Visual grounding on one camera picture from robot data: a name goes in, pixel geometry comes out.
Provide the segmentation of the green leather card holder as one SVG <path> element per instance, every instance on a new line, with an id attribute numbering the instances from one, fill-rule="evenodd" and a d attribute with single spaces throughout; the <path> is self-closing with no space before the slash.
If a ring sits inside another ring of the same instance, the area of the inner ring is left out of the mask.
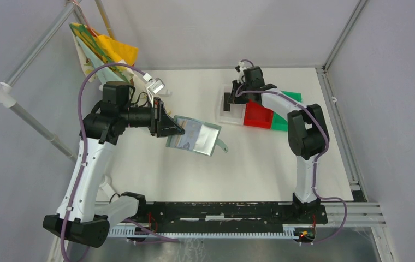
<path id="1" fill-rule="evenodd" d="M 184 129 L 185 133 L 168 137 L 165 145 L 167 148 L 205 156 L 212 156 L 216 146 L 224 153 L 229 151 L 228 146 L 219 138 L 222 130 L 221 126 L 178 115 L 174 116 L 174 120 Z"/>

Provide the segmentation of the black credit card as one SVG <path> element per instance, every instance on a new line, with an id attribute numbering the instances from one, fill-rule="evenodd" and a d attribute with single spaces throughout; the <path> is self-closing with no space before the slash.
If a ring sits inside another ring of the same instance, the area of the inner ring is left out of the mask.
<path id="1" fill-rule="evenodd" d="M 224 112 L 230 112 L 231 106 L 227 103 L 227 98 L 229 97 L 230 93 L 224 92 L 223 94 L 223 111 Z"/>

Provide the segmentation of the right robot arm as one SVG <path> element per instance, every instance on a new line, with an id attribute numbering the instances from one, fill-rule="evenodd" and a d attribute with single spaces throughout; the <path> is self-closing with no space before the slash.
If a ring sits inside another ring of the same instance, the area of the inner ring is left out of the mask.
<path id="1" fill-rule="evenodd" d="M 304 105 L 267 84 L 259 66 L 235 67 L 238 78 L 232 82 L 228 104 L 255 102 L 284 118 L 288 123 L 288 144 L 297 157 L 297 183 L 291 214 L 299 223 L 307 222 L 321 199 L 316 192 L 318 160 L 329 148 L 329 134 L 320 105 Z"/>

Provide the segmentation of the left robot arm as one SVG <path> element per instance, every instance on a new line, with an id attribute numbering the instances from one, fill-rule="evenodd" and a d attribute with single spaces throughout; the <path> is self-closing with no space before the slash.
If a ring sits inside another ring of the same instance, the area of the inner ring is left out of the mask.
<path id="1" fill-rule="evenodd" d="M 114 202 L 96 206 L 104 173 L 126 128 L 146 127 L 157 138 L 185 133 L 166 112 L 160 98 L 154 98 L 152 107 L 131 107 L 131 88 L 126 82 L 107 82 L 102 99 L 80 118 L 79 156 L 72 179 L 56 213 L 43 220 L 43 228 L 54 235 L 98 248 L 112 227 L 127 218 L 138 223 L 147 217 L 146 198 L 138 193 L 124 192 Z"/>

